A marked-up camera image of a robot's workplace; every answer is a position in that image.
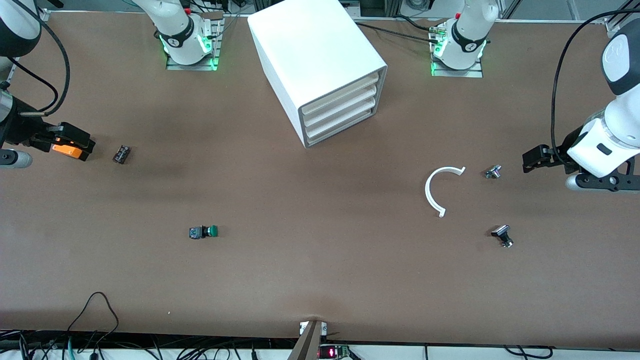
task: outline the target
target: brown tabletop surface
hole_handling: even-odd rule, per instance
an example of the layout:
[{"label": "brown tabletop surface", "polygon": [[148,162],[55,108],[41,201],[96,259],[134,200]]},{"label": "brown tabletop surface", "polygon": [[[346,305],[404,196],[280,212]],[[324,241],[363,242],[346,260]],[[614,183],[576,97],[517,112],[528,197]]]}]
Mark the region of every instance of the brown tabletop surface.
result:
[{"label": "brown tabletop surface", "polygon": [[[97,146],[86,163],[27,149],[32,166],[0,172],[0,328],[66,329],[100,290],[129,332],[294,337],[318,318],[345,340],[637,347],[639,198],[571,192],[559,167],[521,168],[549,143],[575,24],[496,24],[483,79],[433,78],[424,42],[363,29],[388,63],[378,113],[311,149],[244,18],[216,72],[165,70],[143,14],[50,24],[71,86],[48,121]],[[559,142],[612,99],[606,42],[589,26],[568,53]],[[62,88],[46,33],[22,63]],[[51,98],[20,71],[10,90],[36,107]],[[126,165],[111,161],[121,145]],[[485,179],[496,164],[502,177]],[[424,182],[444,166],[467,169],[434,178],[438,218]],[[188,238],[210,224],[219,238]],[[488,235],[501,224],[510,249]],[[75,329],[113,326],[94,301]]]}]

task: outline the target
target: metal screw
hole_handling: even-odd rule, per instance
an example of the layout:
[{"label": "metal screw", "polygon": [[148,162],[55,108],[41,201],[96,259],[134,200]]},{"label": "metal screw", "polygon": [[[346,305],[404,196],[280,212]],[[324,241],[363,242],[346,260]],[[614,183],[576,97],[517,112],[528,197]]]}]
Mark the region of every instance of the metal screw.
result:
[{"label": "metal screw", "polygon": [[500,177],[500,169],[502,169],[502,166],[495,165],[494,167],[489,169],[489,171],[484,173],[484,177],[486,177],[487,179],[491,179],[492,177],[497,179]]}]

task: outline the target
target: white plastic hook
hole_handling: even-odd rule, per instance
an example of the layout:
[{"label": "white plastic hook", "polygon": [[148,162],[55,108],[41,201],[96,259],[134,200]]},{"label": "white plastic hook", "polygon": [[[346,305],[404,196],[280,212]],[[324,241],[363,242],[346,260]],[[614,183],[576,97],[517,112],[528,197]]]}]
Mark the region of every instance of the white plastic hook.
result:
[{"label": "white plastic hook", "polygon": [[427,183],[424,185],[424,193],[427,195],[427,201],[429,201],[429,204],[431,204],[431,206],[433,206],[433,208],[436,209],[436,211],[438,211],[440,213],[438,215],[439,217],[443,217],[445,211],[447,211],[447,210],[445,208],[441,207],[440,205],[438,205],[436,200],[433,200],[433,196],[431,196],[431,179],[433,179],[433,176],[435,174],[439,174],[441,172],[452,172],[452,173],[460,176],[465,171],[465,169],[466,169],[465,167],[462,167],[462,168],[441,167],[438,170],[432,172],[431,175],[429,175],[429,179],[427,179]]}]

